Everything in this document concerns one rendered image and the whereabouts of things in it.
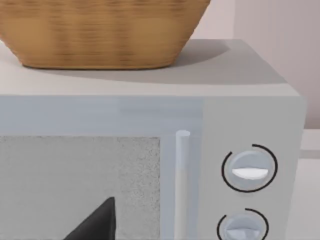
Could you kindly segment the pale microwave oven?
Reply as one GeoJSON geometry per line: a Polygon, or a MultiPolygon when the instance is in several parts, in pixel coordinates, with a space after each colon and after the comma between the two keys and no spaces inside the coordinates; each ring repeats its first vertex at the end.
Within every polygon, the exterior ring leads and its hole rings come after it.
{"type": "Polygon", "coordinates": [[[203,99],[196,236],[224,240],[223,221],[260,216],[261,240],[284,240],[307,105],[250,46],[238,39],[193,39],[175,65],[155,70],[40,70],[21,66],[0,43],[2,97],[195,97],[203,99]],[[241,190],[226,178],[236,154],[258,150],[271,179],[241,190]]]}

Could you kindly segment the pale blue microwave door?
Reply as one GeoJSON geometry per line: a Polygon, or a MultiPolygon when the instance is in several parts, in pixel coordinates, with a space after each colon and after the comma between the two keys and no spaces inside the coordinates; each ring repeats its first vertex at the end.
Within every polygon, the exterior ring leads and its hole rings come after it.
{"type": "Polygon", "coordinates": [[[174,240],[176,132],[197,235],[200,97],[0,97],[0,240],[63,240],[115,198],[116,240],[174,240]]]}

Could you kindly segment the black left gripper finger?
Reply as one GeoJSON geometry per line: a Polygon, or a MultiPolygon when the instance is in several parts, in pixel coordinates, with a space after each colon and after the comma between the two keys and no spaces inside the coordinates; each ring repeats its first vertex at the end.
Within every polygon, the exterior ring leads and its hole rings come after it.
{"type": "Polygon", "coordinates": [[[116,240],[116,200],[107,198],[63,240],[116,240]]]}

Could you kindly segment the pale round microwave knob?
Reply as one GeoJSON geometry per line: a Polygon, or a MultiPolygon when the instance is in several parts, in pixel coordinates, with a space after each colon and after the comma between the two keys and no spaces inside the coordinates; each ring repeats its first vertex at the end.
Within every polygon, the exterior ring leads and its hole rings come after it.
{"type": "Polygon", "coordinates": [[[220,228],[224,240],[262,240],[265,232],[264,220],[251,212],[228,216],[220,228]]]}
{"type": "Polygon", "coordinates": [[[264,186],[274,173],[273,158],[260,150],[247,150],[227,161],[225,176],[235,188],[253,191],[264,186]]]}

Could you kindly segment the woven wicker basket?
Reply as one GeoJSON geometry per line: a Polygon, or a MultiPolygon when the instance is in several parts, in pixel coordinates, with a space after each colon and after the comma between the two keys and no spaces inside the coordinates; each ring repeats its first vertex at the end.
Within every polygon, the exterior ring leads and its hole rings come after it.
{"type": "Polygon", "coordinates": [[[172,65],[211,0],[0,0],[0,41],[36,69],[172,65]]]}

